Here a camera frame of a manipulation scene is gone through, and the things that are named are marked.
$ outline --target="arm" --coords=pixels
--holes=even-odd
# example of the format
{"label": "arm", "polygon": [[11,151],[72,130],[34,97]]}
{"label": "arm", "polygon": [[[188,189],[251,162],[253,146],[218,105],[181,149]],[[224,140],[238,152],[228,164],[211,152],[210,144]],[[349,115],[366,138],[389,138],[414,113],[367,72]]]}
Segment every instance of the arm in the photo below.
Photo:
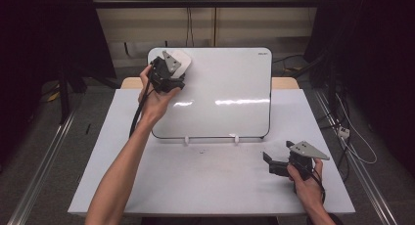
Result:
{"label": "arm", "polygon": [[[317,177],[322,177],[323,162],[318,158],[316,158],[314,162],[315,171],[320,176],[317,176],[317,173],[314,174]],[[290,173],[291,178],[296,183],[297,196],[299,197],[305,212],[311,218],[312,222],[318,225],[335,224],[323,206],[321,199],[321,189],[320,186],[314,181],[314,179],[309,178],[305,181],[302,181],[301,176],[295,167],[289,164],[287,169]]]}
{"label": "arm", "polygon": [[[144,87],[149,82],[147,73],[150,66],[140,73]],[[94,198],[89,205],[85,224],[118,224],[131,194],[138,165],[155,124],[167,110],[168,102],[180,91],[175,88],[169,93],[152,92],[142,110],[141,118],[134,133],[126,142],[105,173]]]}

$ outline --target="hand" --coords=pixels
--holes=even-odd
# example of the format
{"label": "hand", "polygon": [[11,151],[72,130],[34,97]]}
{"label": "hand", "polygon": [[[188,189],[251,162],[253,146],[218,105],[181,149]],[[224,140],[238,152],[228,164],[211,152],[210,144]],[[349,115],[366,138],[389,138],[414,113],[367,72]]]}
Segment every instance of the hand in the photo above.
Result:
{"label": "hand", "polygon": [[[315,158],[314,162],[315,168],[313,174],[319,179],[320,177],[323,177],[323,162],[319,158]],[[311,177],[303,181],[297,169],[290,164],[287,166],[287,169],[291,176],[290,179],[296,183],[297,196],[304,209],[308,211],[312,207],[322,207],[322,192],[317,182]]]}
{"label": "hand", "polygon": [[[147,83],[149,83],[149,78],[147,74],[149,73],[151,66],[147,66],[144,70],[140,73],[140,79],[143,82],[143,89],[140,92],[140,96],[138,98],[138,102],[141,102],[144,96],[145,87]],[[152,124],[156,124],[167,111],[168,102],[178,93],[180,92],[180,88],[174,88],[168,93],[160,92],[157,93],[153,90],[154,87],[150,83],[149,91],[150,94],[147,98],[146,104],[143,107],[141,113],[141,120],[150,121]]]}

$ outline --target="beige wall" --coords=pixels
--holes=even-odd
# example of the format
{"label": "beige wall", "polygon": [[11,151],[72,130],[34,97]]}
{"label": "beige wall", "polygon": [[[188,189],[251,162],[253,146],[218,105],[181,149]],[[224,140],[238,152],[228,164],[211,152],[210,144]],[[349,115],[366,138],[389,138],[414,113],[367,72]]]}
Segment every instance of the beige wall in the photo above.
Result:
{"label": "beige wall", "polygon": [[[97,13],[116,67],[136,64],[137,58],[145,59],[147,47],[163,46],[164,41],[169,46],[185,45],[187,9],[98,9]],[[272,43],[288,43],[276,45],[278,57],[304,50],[307,43],[304,38],[311,33],[315,9],[193,8],[191,13],[195,46],[272,49]],[[134,58],[125,56],[123,42],[128,42]]]}
{"label": "beige wall", "polygon": [[[195,39],[309,36],[315,9],[192,9]],[[108,42],[185,40],[186,9],[99,9]]]}

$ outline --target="black curtain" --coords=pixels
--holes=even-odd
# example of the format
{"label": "black curtain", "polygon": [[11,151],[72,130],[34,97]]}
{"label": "black curtain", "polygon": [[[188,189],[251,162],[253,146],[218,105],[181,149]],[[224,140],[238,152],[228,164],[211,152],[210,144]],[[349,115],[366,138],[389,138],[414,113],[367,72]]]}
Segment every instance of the black curtain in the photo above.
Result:
{"label": "black curtain", "polygon": [[[307,60],[314,60],[333,42],[336,31],[342,27],[342,19],[350,12],[347,9],[349,6],[356,9],[358,4],[359,1],[346,3],[338,12],[318,9],[304,54]],[[337,41],[333,63],[336,73],[343,78],[375,131],[385,139],[391,153],[415,175],[412,5],[412,0],[364,0],[355,17],[347,20],[348,33]],[[316,67],[313,72],[325,71],[329,75],[328,70]]]}
{"label": "black curtain", "polygon": [[0,162],[24,135],[42,84],[57,80],[60,68],[78,79],[82,69],[115,77],[95,9],[47,6],[47,1],[92,2],[0,0]]}

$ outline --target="table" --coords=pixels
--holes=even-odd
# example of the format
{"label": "table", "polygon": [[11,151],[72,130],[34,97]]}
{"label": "table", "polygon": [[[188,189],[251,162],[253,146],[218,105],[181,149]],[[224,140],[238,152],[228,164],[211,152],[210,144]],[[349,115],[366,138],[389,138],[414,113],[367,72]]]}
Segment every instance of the table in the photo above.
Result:
{"label": "table", "polygon": [[[70,213],[86,214],[102,176],[128,138],[138,94],[137,89],[115,92]],[[151,136],[125,213],[145,216],[304,213],[293,193],[293,184],[287,178],[268,173],[262,152],[275,160],[287,161],[289,151],[285,141],[305,140],[331,155],[302,90],[273,90],[272,97],[271,128],[263,140],[239,144],[230,140],[191,141],[186,146],[180,140],[166,142]],[[333,213],[355,212],[335,163],[332,160],[324,163],[326,209]]]}
{"label": "table", "polygon": [[[140,77],[127,77],[122,81],[121,89],[141,89]],[[272,89],[300,89],[292,77],[272,77]]]}

